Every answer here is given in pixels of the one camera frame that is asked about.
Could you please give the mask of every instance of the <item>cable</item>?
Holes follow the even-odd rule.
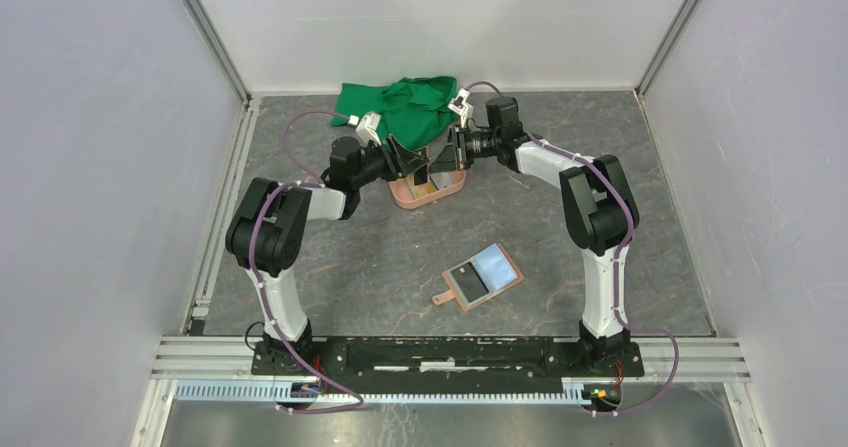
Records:
[[[265,322],[264,322],[264,321],[262,321],[262,320],[257,320],[256,322],[254,322],[254,323],[250,324],[250,325],[247,327],[247,330],[245,330],[245,331],[244,331],[244,345],[246,345],[248,349],[250,349],[250,350],[252,350],[252,351],[254,351],[254,352],[256,352],[256,347],[255,347],[255,346],[254,346],[254,347],[251,347],[251,346],[250,346],[250,343],[248,343],[248,341],[247,341],[247,336],[248,336],[248,334],[250,334],[250,331],[251,331],[251,330],[253,330],[253,328],[254,328],[254,327],[256,327],[257,325],[264,324],[264,323],[265,323]]]
[[[305,113],[295,117],[294,120],[298,119],[299,117],[302,117],[303,115],[306,115],[307,113],[314,113],[314,112],[315,111],[305,112]],[[333,413],[333,412],[346,412],[346,411],[354,410],[354,409],[361,407],[363,404],[365,404],[365,399],[363,399],[361,395],[357,394],[352,389],[336,382],[335,380],[331,379],[329,376],[319,372],[318,369],[309,365],[309,362],[305,361],[303,359],[303,357],[301,357],[297,353],[297,351],[294,350],[294,347],[291,345],[291,342],[289,342],[289,339],[286,337],[286,334],[283,332],[283,329],[280,328],[280,324],[279,324],[279,322],[277,322],[277,318],[274,317],[274,313],[271,312],[271,307],[270,307],[271,304],[268,301],[268,293],[267,293],[267,289],[265,288],[265,279],[262,277],[262,274],[259,273],[259,269],[256,267],[256,238],[258,237],[258,234],[259,234],[259,228],[262,226],[262,221],[265,218],[265,215],[268,213],[268,209],[271,208],[271,204],[274,203],[274,200],[281,193],[286,192],[286,191],[290,190],[292,187],[297,187],[297,186],[313,187],[313,188],[323,187],[323,186],[320,186],[320,185],[317,185],[317,184],[303,184],[303,183],[300,183],[300,182],[286,182],[284,184],[280,184],[279,186],[277,186],[277,188],[274,189],[274,191],[271,192],[268,195],[268,198],[265,199],[265,203],[262,204],[262,208],[259,210],[259,215],[257,215],[257,217],[256,217],[256,223],[253,224],[253,232],[250,234],[250,243],[248,244],[247,261],[248,261],[248,264],[250,265],[250,270],[253,272],[253,275],[256,276],[256,281],[259,282],[259,284],[260,284],[260,288],[258,289],[259,290],[259,303],[262,306],[263,312],[265,312],[265,318],[268,319],[268,323],[270,323],[271,326],[274,328],[274,332],[276,332],[277,336],[283,342],[283,345],[286,347],[286,350],[289,351],[289,354],[291,354],[291,356],[294,357],[294,359],[297,361],[297,363],[299,363],[304,369],[309,371],[312,375],[321,379],[322,382],[330,384],[333,387],[335,387],[336,389],[338,389],[338,390],[340,390],[340,391],[342,391],[342,392],[344,392],[348,395],[351,395],[356,399],[355,404],[338,405],[338,406],[335,406],[335,407],[325,407],[325,408],[322,408],[322,409],[306,409],[306,410],[288,409],[289,413],[290,414],[330,414],[330,413]]]
[[[288,124],[286,124],[285,128],[283,128],[283,135],[282,135],[282,139],[281,139],[282,145],[283,145],[283,152],[285,152],[286,155],[288,156],[288,158],[291,159],[292,162],[294,162],[294,165],[300,167],[301,170],[303,170],[307,174],[311,175],[315,180],[317,180],[319,183],[321,183],[321,187],[323,187],[324,185],[323,185],[323,182],[321,182],[321,176],[318,175],[314,170],[310,169],[308,165],[304,164],[297,157],[295,157],[294,154],[292,154],[292,152],[291,152],[291,148],[289,147],[289,131],[291,130],[292,125],[294,124],[294,122],[297,119],[304,117],[304,116],[307,116],[307,115],[310,115],[310,114],[331,115],[333,117],[339,117],[339,118],[342,118],[342,119],[345,119],[345,120],[349,119],[350,116],[340,114],[338,112],[332,112],[332,111],[329,111],[329,110],[307,110],[306,112],[301,112],[301,113],[297,114],[296,116],[294,116],[294,118],[292,120],[290,120]]]
[[[471,82],[470,84],[468,84],[465,87],[465,90],[471,92],[471,89],[473,89],[474,87],[477,87],[478,85],[488,86],[492,90],[494,90],[496,94],[498,94],[498,97],[503,97],[503,92],[501,92],[501,89],[497,88],[497,86],[495,86],[495,84],[489,82],[488,80],[478,80],[477,82]]]
[[[636,405],[634,405],[632,407],[628,407],[624,410],[620,410],[620,411],[616,411],[616,412],[598,412],[598,414],[605,416],[605,417],[615,417],[615,416],[618,416],[618,415],[621,415],[621,414],[626,414],[628,412],[636,412],[638,410],[642,410],[645,407],[648,407],[651,404],[653,404],[654,402],[656,402],[657,400],[659,400],[660,397],[665,395],[665,393],[668,391],[669,386],[671,386],[671,383],[674,381],[674,376],[677,375],[677,367],[680,364],[680,347],[677,345],[677,339],[674,338],[674,334],[672,334],[670,331],[668,331],[666,329],[635,329],[635,328],[631,327],[630,324],[628,324],[621,317],[621,299],[619,298],[619,295],[618,295],[619,283],[620,283],[620,281],[619,281],[619,271],[620,271],[620,265],[621,265],[620,262],[619,262],[619,258],[621,257],[621,251],[624,250],[624,248],[627,246],[627,244],[630,243],[630,240],[633,238],[633,230],[635,229],[634,222],[633,222],[633,214],[630,213],[630,208],[627,207],[627,203],[624,202],[624,199],[621,197],[621,194],[619,194],[618,191],[615,190],[615,187],[612,186],[612,183],[610,183],[610,181],[607,180],[606,177],[604,177],[604,175],[601,173],[601,171],[598,170],[598,168],[595,167],[592,164],[591,161],[589,161],[588,159],[581,157],[581,156],[579,156],[579,155],[577,155],[573,152],[569,152],[565,149],[561,149],[559,147],[551,145],[547,141],[542,141],[538,137],[536,137],[535,135],[533,135],[529,132],[527,133],[527,135],[530,137],[530,140],[532,140],[533,143],[535,143],[536,145],[538,145],[542,149],[547,150],[549,152],[553,152],[557,155],[561,155],[561,156],[563,156],[567,159],[573,160],[575,162],[578,162],[578,163],[586,166],[586,168],[589,169],[589,171],[591,171],[592,174],[594,174],[598,178],[598,180],[601,181],[602,184],[604,184],[604,187],[607,189],[607,192],[610,195],[612,195],[613,199],[615,199],[616,203],[618,203],[619,207],[621,207],[621,210],[624,212],[624,217],[627,219],[627,233],[624,234],[624,238],[621,239],[621,243],[619,243],[618,246],[615,248],[615,251],[613,252],[613,256],[612,256],[612,262],[613,262],[612,263],[612,271],[613,271],[612,275],[613,275],[613,289],[614,289],[613,290],[613,308],[615,309],[613,311],[613,313],[615,314],[615,319],[618,321],[618,323],[621,324],[622,327],[624,327],[625,329],[629,330],[630,332],[632,332],[634,334],[653,334],[653,335],[660,334],[664,337],[668,337],[669,340],[671,340],[672,347],[674,348],[674,363],[671,366],[671,373],[669,373],[669,375],[668,375],[668,380],[666,380],[665,384],[663,384],[663,386],[660,388],[660,390],[657,391],[657,393],[654,394],[653,397],[642,402],[641,404],[636,404]]]

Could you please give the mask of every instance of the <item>plastic container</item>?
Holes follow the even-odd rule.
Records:
[[[412,189],[409,188],[409,182],[407,182],[405,178],[389,182],[389,189],[392,191],[392,197],[395,198],[395,202],[400,206],[400,208],[416,209],[434,200],[439,200],[447,197],[448,195],[459,192],[462,189],[462,186],[465,185],[465,171],[460,170],[458,172],[451,172],[450,176],[453,180],[453,185],[417,199],[412,194]]]

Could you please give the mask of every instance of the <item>gray floor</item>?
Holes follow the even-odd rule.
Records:
[[[527,130],[572,151],[622,160],[642,215],[625,272],[631,323],[709,335],[680,223],[633,95],[511,95]],[[472,96],[483,123],[486,97]],[[255,176],[303,179],[282,153],[282,127],[300,111],[334,105],[334,96],[264,99],[240,196]],[[295,125],[291,141],[296,155],[320,172],[341,135],[354,133],[310,116]],[[470,312],[456,302],[434,306],[431,297],[446,290],[441,273],[494,242],[504,244],[526,280]],[[494,159],[476,162],[459,193],[414,211],[397,207],[385,183],[368,185],[353,218],[307,227],[295,274],[319,335],[575,335],[584,301],[581,255],[568,238],[558,190]],[[261,318],[247,276],[225,254],[204,332],[242,334]]]
[[[650,386],[627,384],[625,406]],[[285,415],[253,402],[174,402],[163,446],[739,446],[721,384],[674,385],[649,409],[590,420],[562,405],[366,404]]]

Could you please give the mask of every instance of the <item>wall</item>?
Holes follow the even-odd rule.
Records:
[[[0,445],[127,445],[240,102],[180,0],[0,0]]]
[[[845,0],[703,0],[647,113],[778,446],[842,445]]]
[[[254,91],[449,74],[509,89],[636,85],[682,0],[202,0]]]

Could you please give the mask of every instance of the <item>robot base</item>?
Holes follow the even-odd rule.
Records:
[[[311,337],[293,344],[305,360],[363,394],[562,392],[562,378],[642,377],[639,346],[586,361],[580,341],[555,337]],[[254,375],[308,374],[282,342],[256,344]]]

